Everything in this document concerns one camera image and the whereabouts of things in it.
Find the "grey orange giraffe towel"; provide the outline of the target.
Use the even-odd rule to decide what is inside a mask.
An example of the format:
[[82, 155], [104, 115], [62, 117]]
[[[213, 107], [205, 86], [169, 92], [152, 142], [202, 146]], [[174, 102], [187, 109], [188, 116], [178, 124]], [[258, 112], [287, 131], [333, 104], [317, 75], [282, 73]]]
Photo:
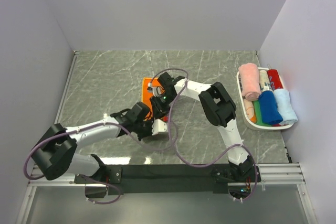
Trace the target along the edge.
[[[152, 78], [143, 78], [142, 81], [142, 90], [141, 90], [141, 102], [143, 102], [145, 105], [147, 105], [150, 108], [150, 112], [147, 114], [147, 116], [145, 117], [145, 120], [150, 120], [150, 119], [155, 119], [153, 116], [153, 109], [152, 109], [152, 105], [150, 102], [150, 98], [153, 97], [152, 93], [150, 93], [147, 88], [148, 88], [148, 83], [150, 83], [150, 81], [152, 80]], [[157, 78], [155, 78], [152, 81], [154, 86], [161, 86], [157, 80]], [[168, 121], [167, 119], [167, 115], [159, 118], [162, 121], [166, 122]]]

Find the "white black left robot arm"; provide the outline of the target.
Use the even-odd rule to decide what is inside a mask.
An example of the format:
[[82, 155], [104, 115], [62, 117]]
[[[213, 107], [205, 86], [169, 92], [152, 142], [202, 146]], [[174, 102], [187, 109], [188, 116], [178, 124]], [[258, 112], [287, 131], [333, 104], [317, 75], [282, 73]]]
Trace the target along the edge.
[[86, 125], [63, 127], [54, 124], [33, 147], [31, 157], [47, 180], [73, 173], [99, 183], [107, 177], [106, 165], [96, 154], [85, 156], [78, 151], [98, 141], [129, 133], [135, 133], [138, 140], [150, 136], [152, 121], [146, 119], [150, 112], [147, 105], [138, 102], [130, 109]]

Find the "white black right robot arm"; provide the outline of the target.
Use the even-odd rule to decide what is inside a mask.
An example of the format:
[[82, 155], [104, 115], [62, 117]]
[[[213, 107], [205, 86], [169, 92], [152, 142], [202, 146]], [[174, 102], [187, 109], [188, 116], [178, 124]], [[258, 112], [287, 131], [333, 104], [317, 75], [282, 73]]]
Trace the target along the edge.
[[243, 144], [236, 122], [236, 105], [220, 82], [213, 84], [199, 83], [189, 80], [188, 76], [173, 78], [168, 72], [161, 71], [155, 75], [159, 82], [154, 86], [148, 83], [147, 90], [152, 93], [150, 102], [154, 122], [167, 117], [167, 132], [171, 136], [173, 126], [173, 108], [181, 96], [200, 102], [205, 117], [216, 127], [225, 144], [225, 150], [207, 164], [192, 164], [185, 160], [178, 151], [177, 144], [172, 143], [177, 157], [185, 164], [194, 168], [205, 168], [214, 165], [224, 155], [228, 157], [229, 179], [235, 182], [252, 178], [258, 182], [258, 168], [253, 155]]

